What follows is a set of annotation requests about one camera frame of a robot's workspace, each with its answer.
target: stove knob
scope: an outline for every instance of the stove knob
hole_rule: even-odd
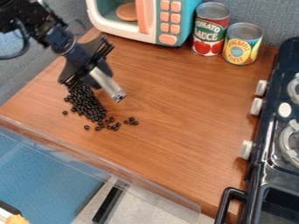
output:
[[[252,141],[243,141],[242,147],[240,149],[240,158],[245,160],[249,159],[253,144],[254,143]]]
[[[260,98],[254,98],[253,105],[250,109],[250,114],[253,116],[258,116],[261,112],[261,106],[262,106],[263,100]]]
[[[268,83],[266,80],[259,80],[259,83],[255,89],[255,94],[258,96],[263,96],[266,92],[267,84]]]

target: toy stove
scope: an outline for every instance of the toy stove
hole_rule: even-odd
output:
[[[215,223],[226,222],[232,200],[242,202],[238,223],[299,223],[299,38],[282,44],[255,94],[251,113],[261,114],[260,125],[240,154],[250,160],[247,191],[227,188]]]

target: toy microwave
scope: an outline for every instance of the toy microwave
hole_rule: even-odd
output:
[[[202,0],[87,0],[93,25],[106,33],[163,46],[180,46]]]

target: pile of coffee beans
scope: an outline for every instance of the pile of coffee beans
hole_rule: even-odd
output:
[[[107,111],[95,97],[93,90],[84,83],[78,84],[69,91],[65,102],[72,103],[72,112],[77,113],[79,116],[85,116],[92,123],[96,123],[96,127],[94,128],[96,131],[100,131],[104,128],[117,131],[122,126],[122,124],[116,122],[113,117],[105,119],[107,117]],[[68,112],[63,111],[62,114],[66,116]],[[139,124],[134,117],[130,117],[129,120],[124,121],[124,123],[130,125]],[[90,130],[90,126],[85,125],[84,129]]]

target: can label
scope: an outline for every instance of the can label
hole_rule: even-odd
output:
[[[248,65],[256,60],[260,45],[261,38],[245,41],[226,37],[223,56],[228,62],[234,65]]]
[[[228,19],[226,21],[226,26],[223,27],[220,24],[197,17],[193,34],[193,51],[205,56],[220,54],[224,45]]]
[[[195,21],[194,35],[202,41],[219,42],[224,39],[226,35],[226,28],[219,24],[214,24],[197,18]]]

